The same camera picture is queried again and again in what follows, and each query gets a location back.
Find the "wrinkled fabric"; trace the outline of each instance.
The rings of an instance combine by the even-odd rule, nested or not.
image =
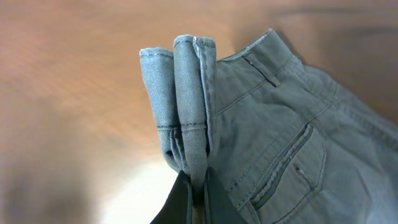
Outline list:
[[[273,30],[221,60],[190,35],[140,56],[162,153],[195,194],[211,166],[247,223],[397,223],[398,128]]]

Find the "jeans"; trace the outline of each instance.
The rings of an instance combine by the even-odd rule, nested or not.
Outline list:
[[[140,56],[162,153],[197,197],[211,166],[247,223],[398,222],[398,128],[273,30],[221,60],[190,35]]]

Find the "back pocket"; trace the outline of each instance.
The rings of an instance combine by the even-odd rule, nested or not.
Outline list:
[[[311,124],[293,140],[251,203],[261,223],[287,221],[320,191],[326,152]]]

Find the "brown surface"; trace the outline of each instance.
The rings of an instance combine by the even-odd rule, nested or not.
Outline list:
[[[279,31],[305,62],[330,72],[398,124],[397,9],[396,0],[338,4],[315,0],[2,0],[0,126],[8,137],[0,138],[1,151],[4,155],[15,151],[15,142],[25,155],[38,155],[37,151],[46,155],[53,148],[63,151],[60,145],[77,142],[77,137],[59,138],[72,124],[69,132],[79,130],[77,136],[84,143],[71,146],[77,150],[70,154],[84,152],[78,157],[88,167],[91,191],[107,204],[120,192],[118,186],[129,182],[127,177],[141,178],[137,170],[164,164],[141,78],[139,50],[172,49],[176,36],[192,34],[214,38],[218,58],[222,58],[268,28]],[[59,122],[50,122],[50,118]],[[5,125],[10,122],[18,128]],[[56,140],[48,143],[49,136]],[[38,146],[29,139],[35,139]],[[41,147],[43,142],[50,146]],[[9,167],[32,172],[40,170],[38,164],[49,163],[32,156],[34,162],[28,162],[31,165],[26,168],[20,154],[9,157]],[[148,175],[164,176],[154,173],[158,171]],[[167,190],[158,189],[168,189],[173,182],[173,174],[165,177],[171,177],[167,184],[153,180],[141,189],[143,194],[154,191],[151,194],[160,205]],[[145,197],[131,197],[130,204],[123,206],[137,207],[139,212],[150,209],[142,205]],[[159,206],[152,209],[147,216]]]

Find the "blurred background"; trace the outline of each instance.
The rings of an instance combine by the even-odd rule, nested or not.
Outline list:
[[[397,0],[0,0],[0,223],[149,223],[177,174],[139,50],[268,28],[398,124]]]

